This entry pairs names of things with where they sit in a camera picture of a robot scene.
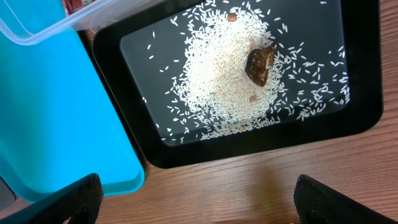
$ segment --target pile of rice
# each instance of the pile of rice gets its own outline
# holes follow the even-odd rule
[[[286,90],[280,85],[283,64],[275,60],[264,87],[253,83],[245,68],[251,39],[252,50],[272,45],[268,23],[250,12],[238,12],[236,22],[228,22],[227,13],[220,11],[204,15],[206,27],[193,30],[188,25],[192,36],[185,41],[187,61],[182,82],[175,87],[180,101],[186,102],[194,119],[215,124],[202,139],[266,126],[269,121],[258,118],[265,118],[278,92]]]

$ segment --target tray rim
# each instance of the tray rim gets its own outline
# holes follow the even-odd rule
[[[380,3],[379,0],[364,1],[341,0],[347,67],[349,75],[352,76],[349,80],[351,101],[339,112],[306,119],[304,126],[301,125],[301,121],[294,121],[248,133],[179,146],[168,146],[160,140],[156,126],[141,100],[142,96],[137,89],[137,85],[127,69],[121,53],[120,41],[131,32],[165,19],[202,1],[167,0],[101,29],[95,35],[93,41],[93,61],[130,141],[133,145],[136,145],[136,149],[140,149],[144,153],[151,164],[160,168],[185,166],[350,136],[365,132],[376,125],[384,110]],[[362,16],[350,14],[353,10]],[[364,74],[365,78],[358,79],[358,75],[363,76]],[[364,97],[361,99],[358,96],[368,96],[367,103],[374,105],[371,108],[372,110],[366,107]],[[327,134],[322,132],[326,124],[329,128]],[[314,135],[309,135],[308,131],[314,131],[312,133]],[[266,137],[259,138],[258,135],[261,133],[266,134]],[[251,147],[247,147],[248,145],[243,144],[243,142],[251,142]]]

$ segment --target clear plastic container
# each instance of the clear plastic container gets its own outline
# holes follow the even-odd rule
[[[62,0],[0,0],[0,31],[17,44],[34,45],[65,30],[96,32],[161,1],[96,0],[66,16]]]

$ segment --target wooden table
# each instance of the wooden table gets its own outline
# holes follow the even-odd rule
[[[176,169],[150,166],[140,191],[103,200],[97,223],[298,223],[300,174],[398,221],[396,0],[381,0],[381,36],[384,115],[372,130]],[[18,199],[0,218],[27,205]]]

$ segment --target blue plastic lid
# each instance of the blue plastic lid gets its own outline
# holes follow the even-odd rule
[[[48,13],[64,16],[59,6]],[[21,46],[0,34],[0,48],[0,177],[10,188],[36,202],[97,173],[105,195],[138,190],[144,169],[79,36]]]

